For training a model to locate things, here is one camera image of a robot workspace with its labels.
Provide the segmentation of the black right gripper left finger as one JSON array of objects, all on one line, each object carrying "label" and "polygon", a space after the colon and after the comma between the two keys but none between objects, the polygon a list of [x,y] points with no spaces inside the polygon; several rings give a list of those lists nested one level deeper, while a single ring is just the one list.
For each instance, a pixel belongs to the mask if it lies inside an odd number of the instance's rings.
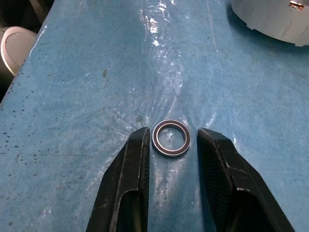
[{"label": "black right gripper left finger", "polygon": [[86,232],[147,232],[150,129],[129,135],[103,175]]}]

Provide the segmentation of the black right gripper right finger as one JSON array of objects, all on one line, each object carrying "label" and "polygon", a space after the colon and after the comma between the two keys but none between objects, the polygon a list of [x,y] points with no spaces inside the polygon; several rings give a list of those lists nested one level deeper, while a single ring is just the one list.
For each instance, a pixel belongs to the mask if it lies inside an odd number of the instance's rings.
[{"label": "black right gripper right finger", "polygon": [[199,128],[197,152],[216,232],[295,232],[259,172],[230,139]]}]

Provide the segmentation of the grey round motor housing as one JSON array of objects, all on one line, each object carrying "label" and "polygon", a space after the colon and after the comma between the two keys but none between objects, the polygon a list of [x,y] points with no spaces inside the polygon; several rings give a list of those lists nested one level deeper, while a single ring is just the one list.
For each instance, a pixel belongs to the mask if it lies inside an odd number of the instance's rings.
[{"label": "grey round motor housing", "polygon": [[295,46],[309,45],[309,0],[231,0],[231,8],[252,30]]}]

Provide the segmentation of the blue plastic table cover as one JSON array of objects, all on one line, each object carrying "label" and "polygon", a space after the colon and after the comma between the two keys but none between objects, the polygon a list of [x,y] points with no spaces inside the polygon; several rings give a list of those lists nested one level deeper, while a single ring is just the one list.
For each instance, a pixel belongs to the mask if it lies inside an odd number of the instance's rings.
[{"label": "blue plastic table cover", "polygon": [[228,137],[309,232],[309,47],[249,29],[230,0],[54,1],[0,104],[0,232],[85,232],[129,135],[166,119],[191,145],[150,151],[149,232],[215,232],[199,128]]}]

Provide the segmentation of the pale grey rounded shell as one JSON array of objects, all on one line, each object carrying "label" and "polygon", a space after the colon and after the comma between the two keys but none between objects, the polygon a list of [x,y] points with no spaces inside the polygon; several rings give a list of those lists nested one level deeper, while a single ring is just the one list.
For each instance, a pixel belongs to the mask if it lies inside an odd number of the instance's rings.
[{"label": "pale grey rounded shell", "polygon": [[0,28],[0,56],[6,68],[16,75],[29,55],[37,33],[18,26]]}]

